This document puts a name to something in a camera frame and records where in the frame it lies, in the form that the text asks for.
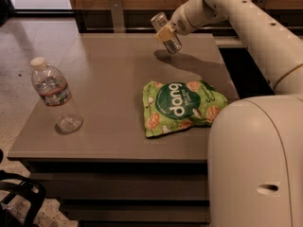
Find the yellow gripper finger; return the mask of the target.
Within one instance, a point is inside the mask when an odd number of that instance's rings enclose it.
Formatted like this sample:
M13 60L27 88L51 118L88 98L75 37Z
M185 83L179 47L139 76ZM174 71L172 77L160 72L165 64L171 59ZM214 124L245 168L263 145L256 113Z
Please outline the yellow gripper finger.
M166 24L154 35L154 39L157 42L163 43L172 40L175 34L175 29L171 26L171 24Z

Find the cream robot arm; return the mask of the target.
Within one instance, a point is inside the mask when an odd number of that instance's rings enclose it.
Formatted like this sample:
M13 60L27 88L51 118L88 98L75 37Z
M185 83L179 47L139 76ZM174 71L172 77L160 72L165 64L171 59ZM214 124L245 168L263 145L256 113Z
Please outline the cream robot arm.
M270 87L230 103L207 145L211 227L303 227L303 40L252 0L188 0L164 42L227 20Z

